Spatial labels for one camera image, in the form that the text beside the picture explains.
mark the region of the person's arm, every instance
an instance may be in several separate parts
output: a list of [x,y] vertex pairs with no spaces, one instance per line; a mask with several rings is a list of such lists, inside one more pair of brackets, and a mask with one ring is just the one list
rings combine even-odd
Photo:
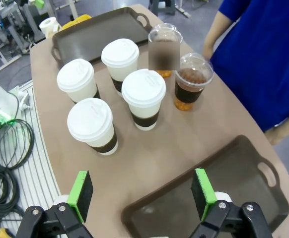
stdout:
[[265,136],[272,145],[278,144],[282,139],[289,136],[289,118],[280,126],[266,131]]
[[215,15],[214,21],[208,32],[203,48],[203,55],[210,59],[213,47],[218,38],[237,21],[248,7],[251,0],[224,0]]

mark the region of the gray stool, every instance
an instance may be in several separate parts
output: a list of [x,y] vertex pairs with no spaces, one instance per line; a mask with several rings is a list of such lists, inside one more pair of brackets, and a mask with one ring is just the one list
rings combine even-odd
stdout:
[[150,11],[158,16],[159,12],[167,12],[175,15],[175,0],[171,0],[171,6],[165,8],[159,8],[159,0],[152,0],[152,4],[149,4]]

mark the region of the green object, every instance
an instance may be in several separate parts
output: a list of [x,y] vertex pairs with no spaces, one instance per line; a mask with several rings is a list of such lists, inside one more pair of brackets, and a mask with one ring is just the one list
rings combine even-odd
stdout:
[[67,203],[72,207],[79,220],[84,223],[93,194],[93,185],[88,171],[80,171],[70,192]]
[[209,208],[217,201],[211,182],[204,169],[195,169],[191,191],[201,221],[205,220]]
[[44,1],[43,0],[35,0],[34,5],[38,7],[39,9],[42,9],[44,7]]

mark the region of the brown tray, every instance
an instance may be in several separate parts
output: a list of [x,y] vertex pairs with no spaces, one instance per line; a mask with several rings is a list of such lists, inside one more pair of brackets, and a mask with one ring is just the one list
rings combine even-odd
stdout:
[[[260,163],[267,165],[263,165],[265,174],[258,169]],[[164,187],[127,206],[122,212],[122,222],[131,237],[191,235],[200,222],[190,189],[196,168],[205,168],[214,191],[228,193],[235,205],[257,202],[271,232],[287,217],[289,204],[280,189],[275,167],[259,155],[247,137],[240,135]],[[275,186],[268,185],[271,178],[275,178]],[[232,236],[220,233],[218,237]]]
[[[140,16],[145,19],[145,26],[139,21]],[[108,43],[127,38],[140,45],[147,42],[151,29],[144,14],[124,7],[58,32],[52,38],[51,53],[59,68],[77,58],[93,63],[100,60],[101,52]]]

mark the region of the corrugated white surface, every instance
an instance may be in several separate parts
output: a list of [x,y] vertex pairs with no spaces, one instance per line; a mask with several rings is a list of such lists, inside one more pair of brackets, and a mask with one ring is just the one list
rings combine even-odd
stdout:
[[[60,195],[60,190],[56,183],[49,157],[45,148],[45,143],[42,136],[42,131],[37,115],[33,82],[32,80],[24,84],[20,88],[22,91],[29,92],[30,106],[33,109],[22,112],[21,119],[27,121],[34,130],[35,143],[32,155],[28,162],[18,170],[13,171],[18,180],[20,187],[19,206],[25,211],[29,206],[41,206],[47,210],[53,205],[54,200]],[[23,135],[18,131],[20,141],[23,140]],[[12,138],[6,144],[6,148],[14,150]],[[17,147],[17,153],[21,154],[20,146]],[[17,214],[9,214],[5,219],[20,219]],[[9,228],[15,235],[20,222],[2,222],[1,227]]]

